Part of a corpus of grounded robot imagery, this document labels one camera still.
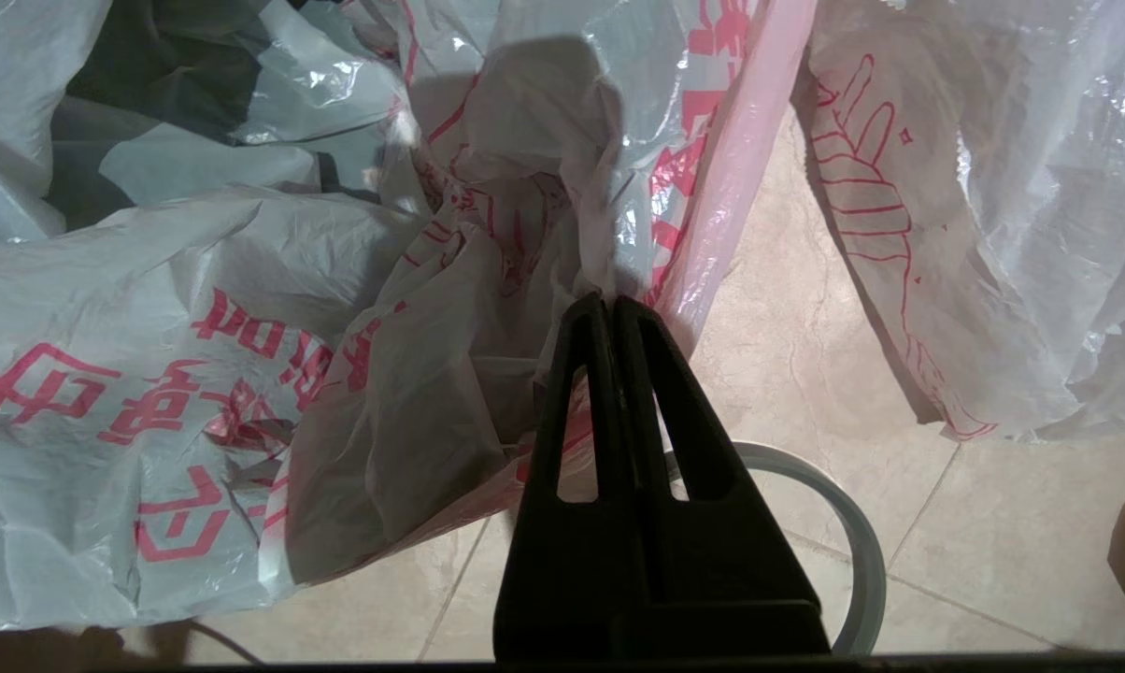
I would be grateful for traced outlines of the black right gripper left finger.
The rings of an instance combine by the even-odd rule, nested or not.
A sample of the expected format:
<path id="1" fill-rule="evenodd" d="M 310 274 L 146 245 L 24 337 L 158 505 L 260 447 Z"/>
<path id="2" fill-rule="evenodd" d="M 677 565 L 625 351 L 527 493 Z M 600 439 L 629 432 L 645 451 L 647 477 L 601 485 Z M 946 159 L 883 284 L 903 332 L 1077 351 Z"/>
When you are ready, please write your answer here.
<path id="1" fill-rule="evenodd" d="M 621 300 L 576 300 L 562 314 L 544 418 L 521 494 L 494 616 L 500 657 L 652 657 L 644 465 L 614 318 Z M 559 496 L 568 405 L 587 374 L 597 495 Z"/>

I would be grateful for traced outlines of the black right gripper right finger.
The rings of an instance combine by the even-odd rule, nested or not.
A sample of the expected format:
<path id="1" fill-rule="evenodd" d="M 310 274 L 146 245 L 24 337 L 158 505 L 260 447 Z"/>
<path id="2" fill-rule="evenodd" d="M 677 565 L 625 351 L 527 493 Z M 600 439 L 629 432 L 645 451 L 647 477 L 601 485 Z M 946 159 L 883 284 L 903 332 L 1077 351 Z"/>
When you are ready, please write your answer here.
<path id="1" fill-rule="evenodd" d="M 819 598 L 662 316 L 619 298 L 615 341 L 662 652 L 828 654 Z"/>

